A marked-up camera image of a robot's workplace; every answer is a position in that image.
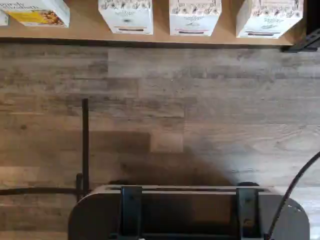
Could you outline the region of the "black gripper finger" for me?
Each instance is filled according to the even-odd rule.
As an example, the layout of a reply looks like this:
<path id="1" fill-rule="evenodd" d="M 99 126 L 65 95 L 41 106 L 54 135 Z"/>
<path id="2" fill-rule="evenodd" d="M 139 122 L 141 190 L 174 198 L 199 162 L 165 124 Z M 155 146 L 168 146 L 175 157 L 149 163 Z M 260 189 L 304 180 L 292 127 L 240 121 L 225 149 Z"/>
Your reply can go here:
<path id="1" fill-rule="evenodd" d="M 119 239 L 139 240 L 141 236 L 142 187 L 121 188 Z"/>
<path id="2" fill-rule="evenodd" d="M 236 190 L 236 213 L 239 240 L 261 240 L 259 185 L 241 182 Z"/>

